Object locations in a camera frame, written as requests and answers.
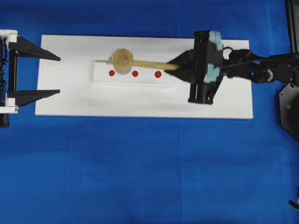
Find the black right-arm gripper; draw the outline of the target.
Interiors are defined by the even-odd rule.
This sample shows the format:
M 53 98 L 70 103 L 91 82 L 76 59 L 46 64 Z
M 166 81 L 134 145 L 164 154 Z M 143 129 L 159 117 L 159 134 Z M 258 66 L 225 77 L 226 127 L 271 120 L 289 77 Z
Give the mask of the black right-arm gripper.
M 165 70 L 165 73 L 190 84 L 189 103 L 213 104 L 214 96 L 223 80 L 223 75 L 216 82 L 206 84 L 203 82 L 206 71 L 206 52 L 209 31 L 196 31 L 194 33 L 194 48 L 184 51 L 179 56 L 168 61 L 178 67 L 176 70 Z M 192 70 L 185 69 L 192 65 Z

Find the left-arm gripper white black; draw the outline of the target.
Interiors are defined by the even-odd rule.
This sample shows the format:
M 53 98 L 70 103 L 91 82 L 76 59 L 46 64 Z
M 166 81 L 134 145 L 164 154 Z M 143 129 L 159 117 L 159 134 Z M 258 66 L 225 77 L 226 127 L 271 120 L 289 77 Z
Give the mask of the left-arm gripper white black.
M 0 31 L 1 113 L 18 113 L 19 107 L 26 106 L 40 99 L 60 93 L 60 90 L 16 91 L 18 56 L 61 61 L 61 58 L 55 54 L 40 48 L 21 36 L 18 36 L 18 31 L 2 29 Z M 8 93 L 11 91 L 15 91 L 14 97 L 8 96 Z

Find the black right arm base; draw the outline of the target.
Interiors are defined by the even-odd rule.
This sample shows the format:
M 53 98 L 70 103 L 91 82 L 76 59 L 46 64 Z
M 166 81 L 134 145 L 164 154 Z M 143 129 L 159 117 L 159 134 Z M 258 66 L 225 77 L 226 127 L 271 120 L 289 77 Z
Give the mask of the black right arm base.
M 299 55 L 299 2 L 285 1 L 291 53 Z M 299 140 L 299 67 L 294 68 L 293 79 L 279 93 L 281 126 Z

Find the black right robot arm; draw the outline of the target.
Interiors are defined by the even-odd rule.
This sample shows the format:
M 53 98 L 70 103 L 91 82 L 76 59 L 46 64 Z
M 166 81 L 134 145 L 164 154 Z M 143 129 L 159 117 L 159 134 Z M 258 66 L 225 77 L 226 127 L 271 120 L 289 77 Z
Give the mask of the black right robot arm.
M 297 53 L 261 57 L 249 49 L 232 49 L 225 59 L 225 49 L 220 32 L 196 31 L 193 49 L 169 62 L 178 68 L 164 71 L 190 83 L 188 101 L 197 104 L 213 104 L 223 77 L 240 77 L 256 84 L 279 81 L 299 85 Z

